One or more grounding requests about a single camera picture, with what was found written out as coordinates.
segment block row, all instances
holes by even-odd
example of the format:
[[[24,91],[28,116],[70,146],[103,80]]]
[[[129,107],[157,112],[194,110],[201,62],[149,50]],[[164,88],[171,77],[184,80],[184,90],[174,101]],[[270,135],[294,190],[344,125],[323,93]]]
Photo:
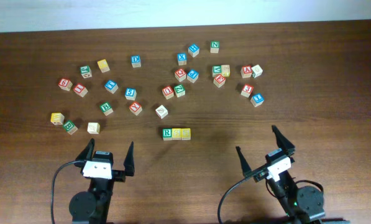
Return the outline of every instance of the block row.
[[[190,128],[165,128],[163,129],[163,140],[191,140]]]

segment wooden table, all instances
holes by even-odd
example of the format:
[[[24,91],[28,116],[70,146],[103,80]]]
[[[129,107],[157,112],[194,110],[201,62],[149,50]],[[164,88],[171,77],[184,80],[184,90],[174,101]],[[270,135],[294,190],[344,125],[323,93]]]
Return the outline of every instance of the wooden table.
[[[218,54],[209,53],[211,40],[221,41]],[[201,52],[183,68],[199,71],[199,80],[184,81],[186,95],[166,100],[162,88],[178,83],[176,54],[192,43]],[[134,54],[142,68],[131,67]],[[97,68],[103,58],[110,72]],[[211,76],[217,64],[231,66],[220,89]],[[263,75],[242,79],[247,64]],[[83,65],[92,78],[81,77]],[[62,77],[89,93],[61,90]],[[119,83],[115,94],[103,87],[109,79]],[[263,105],[240,95],[245,83]],[[138,116],[127,87],[137,90]],[[99,109],[105,101],[109,116]],[[154,111],[161,104],[164,119]],[[79,127],[74,135],[51,124],[56,111]],[[88,122],[99,122],[101,134],[87,133]],[[261,166],[277,148],[272,124],[296,146],[290,174],[324,185],[327,217],[371,223],[371,21],[0,34],[0,223],[50,223],[53,173],[90,138],[96,150],[113,152],[115,169],[135,142],[135,176],[114,186],[109,221],[216,223],[222,194],[242,178],[235,146],[252,168]],[[163,141],[163,127],[191,128],[192,140]],[[76,167],[59,174],[57,223],[71,222],[69,201],[88,184]],[[224,220],[281,216],[263,182],[241,185],[222,208]]]

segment wooden cube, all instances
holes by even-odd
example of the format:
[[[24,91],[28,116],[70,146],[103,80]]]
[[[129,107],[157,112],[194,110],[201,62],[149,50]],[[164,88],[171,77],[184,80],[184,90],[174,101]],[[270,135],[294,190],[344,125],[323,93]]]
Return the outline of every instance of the wooden cube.
[[[84,97],[88,92],[86,87],[80,83],[73,88],[73,91],[81,97]]]
[[[172,139],[173,140],[181,140],[181,128],[173,128],[172,129]]]
[[[231,72],[229,71],[229,65],[221,65],[221,75],[224,77],[229,77]]]
[[[252,102],[253,106],[256,107],[256,106],[261,105],[264,102],[264,98],[259,93],[259,94],[254,95],[252,99],[250,100],[250,102]]]
[[[165,129],[163,129],[163,140],[164,141],[171,141],[171,140],[173,140],[172,129],[171,128],[165,128]]]
[[[222,76],[222,75],[217,75],[215,78],[214,78],[214,81],[213,83],[218,87],[222,87],[224,84],[225,84],[225,78]]]
[[[137,91],[133,88],[127,88],[126,93],[124,94],[125,98],[128,100],[135,100],[137,96]]]
[[[101,104],[101,106],[99,106],[99,108],[105,114],[105,116],[108,116],[113,112],[113,109],[108,102],[105,102],[105,103]]]
[[[129,108],[130,108],[130,111],[134,113],[136,116],[140,114],[142,111],[141,105],[137,102],[134,102],[133,104],[131,104]]]
[[[199,73],[192,69],[186,76],[186,79],[188,79],[191,83],[195,83],[195,81],[199,78]]]
[[[155,111],[160,119],[163,119],[168,115],[168,110],[163,105],[160,105]]]
[[[243,86],[243,89],[242,89],[242,92],[240,93],[242,96],[246,96],[246,97],[249,97],[250,94],[252,94],[252,91],[253,91],[253,87],[248,85],[248,84],[245,84]]]
[[[52,113],[51,114],[51,123],[53,123],[54,125],[63,124],[64,119],[65,119],[65,117],[61,113]]]
[[[242,78],[250,78],[253,74],[252,67],[250,65],[243,66],[240,74]]]
[[[182,68],[180,68],[175,71],[174,76],[179,82],[182,82],[186,79],[186,72]]]
[[[72,121],[67,121],[64,125],[63,128],[67,131],[69,134],[75,133],[78,128],[72,123]]]
[[[141,58],[140,55],[133,55],[131,56],[131,65],[133,68],[141,67]]]
[[[192,57],[196,57],[196,56],[199,54],[199,47],[198,47],[196,44],[191,45],[191,46],[188,48],[188,53],[189,53]]]
[[[170,86],[166,86],[162,89],[163,96],[165,96],[166,100],[170,99],[174,96],[174,92]]]
[[[102,73],[110,71],[108,63],[105,59],[98,61],[97,64]]]
[[[262,74],[262,69],[260,65],[253,66],[252,71],[253,71],[253,74],[252,74],[253,78],[257,78]]]
[[[210,53],[218,53],[219,49],[220,49],[220,42],[212,41],[210,45]]]
[[[186,53],[177,54],[178,65],[186,65]]]
[[[100,126],[98,123],[88,123],[87,132],[90,134],[99,134]]]
[[[80,75],[83,78],[91,78],[92,77],[92,74],[91,74],[90,67],[88,65],[83,66],[83,67],[80,67]]]
[[[114,94],[116,92],[117,89],[119,89],[118,85],[116,82],[112,81],[112,80],[108,80],[108,82],[106,82],[105,84],[105,89]]]
[[[221,65],[213,66],[212,73],[213,73],[213,77],[216,77],[217,75],[220,75],[221,74]]]
[[[67,79],[67,78],[62,78],[62,79],[60,80],[60,83],[58,84],[58,86],[59,86],[61,89],[66,90],[66,91],[71,90],[72,85],[73,85],[72,82],[71,82],[69,79]]]
[[[191,140],[190,128],[181,128],[181,140]]]
[[[174,92],[177,97],[185,95],[185,88],[183,85],[174,86]]]

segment black cable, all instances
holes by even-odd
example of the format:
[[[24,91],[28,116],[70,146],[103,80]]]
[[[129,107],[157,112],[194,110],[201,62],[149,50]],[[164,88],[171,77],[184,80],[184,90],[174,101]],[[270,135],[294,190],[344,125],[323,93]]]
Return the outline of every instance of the black cable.
[[[222,196],[221,200],[220,200],[220,203],[218,204],[218,209],[217,209],[217,217],[218,217],[218,222],[220,224],[222,224],[222,221],[221,221],[221,205],[222,203],[224,202],[224,199],[228,196],[228,194],[234,190],[235,188],[237,188],[238,186],[240,186],[241,183],[249,180],[250,178],[252,177],[245,177],[244,179],[242,179],[241,181],[239,181],[238,183],[234,184],[230,189],[227,190],[227,192],[225,192],[225,194]]]
[[[312,180],[299,180],[299,181],[295,182],[295,184],[297,185],[298,183],[303,183],[303,182],[313,184],[313,185],[317,186],[323,194],[323,186],[320,183],[314,182]]]
[[[57,178],[57,175],[58,173],[66,166],[69,166],[69,165],[72,165],[72,164],[76,164],[76,163],[85,163],[85,161],[71,161],[71,162],[67,162],[66,164],[60,166],[60,168],[57,169],[57,171],[55,171],[55,174],[54,174],[54,177],[53,177],[53,182],[51,184],[51,204],[50,204],[50,212],[51,212],[51,222],[53,224],[55,224],[55,221],[54,221],[54,185],[55,185],[55,179]]]
[[[277,198],[277,196],[275,196],[275,195],[271,192],[271,190],[268,188],[268,180],[267,180],[267,179],[265,179],[265,187],[267,188],[268,193],[269,193],[270,195],[272,195],[272,197]]]

